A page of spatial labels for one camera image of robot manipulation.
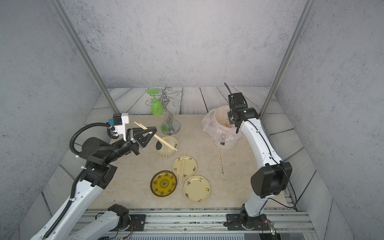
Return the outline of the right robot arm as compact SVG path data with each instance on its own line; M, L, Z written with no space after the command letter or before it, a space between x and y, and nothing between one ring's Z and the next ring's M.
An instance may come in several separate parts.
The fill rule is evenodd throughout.
M291 183L292 165L285 163L276 153L257 111L249 108L242 93L228 95L228 118L235 125L236 132L242 132L250 143L257 160L258 171L251 176L253 193L243 204L240 212L241 225L245 230L253 230L266 218L263 208L269 201L276 202L275 196Z

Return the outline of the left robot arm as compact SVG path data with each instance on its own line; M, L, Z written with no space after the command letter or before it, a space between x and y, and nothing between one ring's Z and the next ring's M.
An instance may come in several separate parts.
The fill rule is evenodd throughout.
M85 141L82 151L75 149L77 137L93 127L114 129L108 123L92 123L78 130L70 140L70 150L78 157L86 160L86 164L75 178L71 193L65 203L54 216L35 234L34 240L97 240L109 231L122 232L133 230L129 210L122 205L114 204L98 219L71 235L71 231L89 205L101 194L113 179L117 167L112 162L134 153L139 155L157 132L156 127L127 129L127 140L121 139L108 144L92 137Z

